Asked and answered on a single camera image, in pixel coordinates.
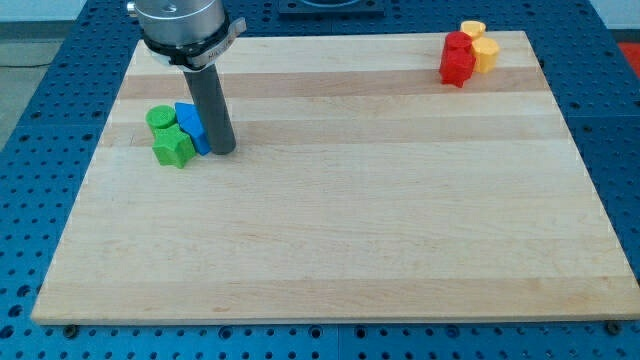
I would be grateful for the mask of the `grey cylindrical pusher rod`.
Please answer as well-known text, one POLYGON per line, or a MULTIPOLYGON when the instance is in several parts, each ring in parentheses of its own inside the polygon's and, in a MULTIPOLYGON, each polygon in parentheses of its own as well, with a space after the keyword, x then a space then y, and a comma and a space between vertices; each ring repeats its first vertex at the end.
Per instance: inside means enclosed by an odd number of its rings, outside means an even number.
POLYGON ((211 152, 216 155, 233 152, 236 139, 216 67, 185 72, 184 77, 211 152))

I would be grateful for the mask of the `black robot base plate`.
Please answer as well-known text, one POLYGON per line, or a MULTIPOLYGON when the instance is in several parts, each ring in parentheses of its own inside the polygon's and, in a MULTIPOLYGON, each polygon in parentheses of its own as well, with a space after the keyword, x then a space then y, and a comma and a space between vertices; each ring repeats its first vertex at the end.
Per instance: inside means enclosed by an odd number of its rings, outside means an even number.
POLYGON ((386 0, 278 0, 280 15, 383 15, 386 0))

